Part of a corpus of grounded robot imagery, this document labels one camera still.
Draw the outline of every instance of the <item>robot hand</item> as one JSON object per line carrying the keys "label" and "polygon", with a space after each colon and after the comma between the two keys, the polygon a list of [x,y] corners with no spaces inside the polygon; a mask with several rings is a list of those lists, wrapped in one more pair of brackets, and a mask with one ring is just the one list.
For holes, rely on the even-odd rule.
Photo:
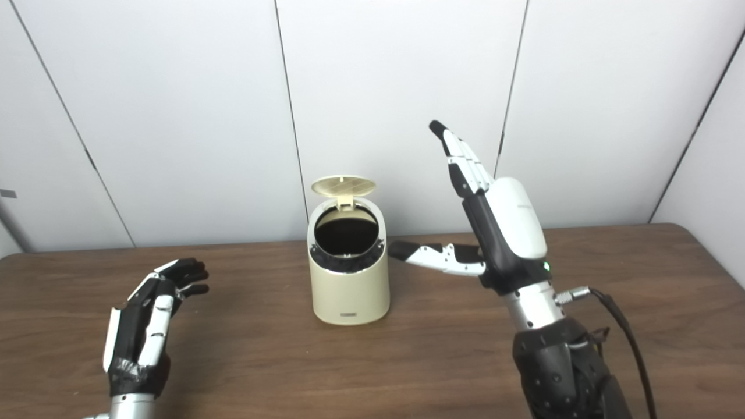
{"label": "robot hand", "polygon": [[389,255],[450,274],[479,276],[505,299],[517,329],[513,360],[535,419],[629,419],[616,378],[595,350],[595,338],[562,305],[587,287],[557,294],[538,217],[520,182],[494,180],[471,148],[437,121],[455,192],[479,246],[394,242]]}
{"label": "robot hand", "polygon": [[389,254],[449,274],[478,276],[484,287],[500,295],[548,281],[546,241],[520,182],[510,177],[494,180],[466,142],[438,121],[429,127],[443,144],[451,182],[463,199],[479,247],[394,242]]}
{"label": "robot hand", "polygon": [[209,291],[209,273],[194,258],[176,259],[156,268],[127,299],[113,308],[104,348],[112,407],[91,418],[150,419],[154,400],[168,379],[171,360],[165,353],[168,324],[181,303]]}

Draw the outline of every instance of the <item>trash can lid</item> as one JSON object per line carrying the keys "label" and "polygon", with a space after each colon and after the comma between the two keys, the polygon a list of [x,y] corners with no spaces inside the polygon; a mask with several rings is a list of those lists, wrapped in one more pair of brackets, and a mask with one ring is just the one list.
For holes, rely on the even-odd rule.
{"label": "trash can lid", "polygon": [[321,177],[313,182],[313,192],[328,198],[337,198],[337,207],[351,210],[355,207],[354,197],[365,196],[375,189],[375,182],[359,176],[336,174]]}

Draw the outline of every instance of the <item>cream trash can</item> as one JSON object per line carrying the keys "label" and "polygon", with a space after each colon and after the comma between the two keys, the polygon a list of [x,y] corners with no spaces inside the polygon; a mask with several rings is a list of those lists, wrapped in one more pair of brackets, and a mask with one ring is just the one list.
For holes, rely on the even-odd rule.
{"label": "cream trash can", "polygon": [[330,324],[365,324],[390,306],[388,252],[380,209],[364,198],[375,183],[355,176],[329,176],[312,189],[329,199],[308,222],[313,311]]}

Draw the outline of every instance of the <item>metal connector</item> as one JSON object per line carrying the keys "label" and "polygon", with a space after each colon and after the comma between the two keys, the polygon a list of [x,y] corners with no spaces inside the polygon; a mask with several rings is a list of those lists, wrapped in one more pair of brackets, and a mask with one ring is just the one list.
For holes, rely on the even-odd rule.
{"label": "metal connector", "polygon": [[581,286],[570,289],[568,291],[560,292],[554,297],[554,302],[563,306],[564,304],[571,303],[572,301],[581,300],[584,297],[590,295],[590,288],[587,286]]}

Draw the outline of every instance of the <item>cable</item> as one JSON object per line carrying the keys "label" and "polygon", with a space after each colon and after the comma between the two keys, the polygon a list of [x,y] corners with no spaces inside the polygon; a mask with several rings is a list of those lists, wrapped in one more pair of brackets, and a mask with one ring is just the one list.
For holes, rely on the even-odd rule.
{"label": "cable", "polygon": [[618,323],[618,326],[624,331],[624,335],[626,335],[626,339],[629,341],[629,346],[631,346],[631,351],[634,353],[636,366],[639,369],[639,377],[641,378],[641,386],[644,388],[644,397],[647,399],[647,410],[649,411],[650,419],[657,419],[657,409],[654,404],[650,378],[647,375],[647,367],[644,366],[644,359],[641,357],[641,351],[639,350],[639,345],[636,343],[636,338],[631,332],[629,321],[610,295],[605,295],[593,288],[590,288],[590,292],[598,298],[600,303],[603,304],[606,309],[608,309],[610,315],[613,316],[616,323]]}

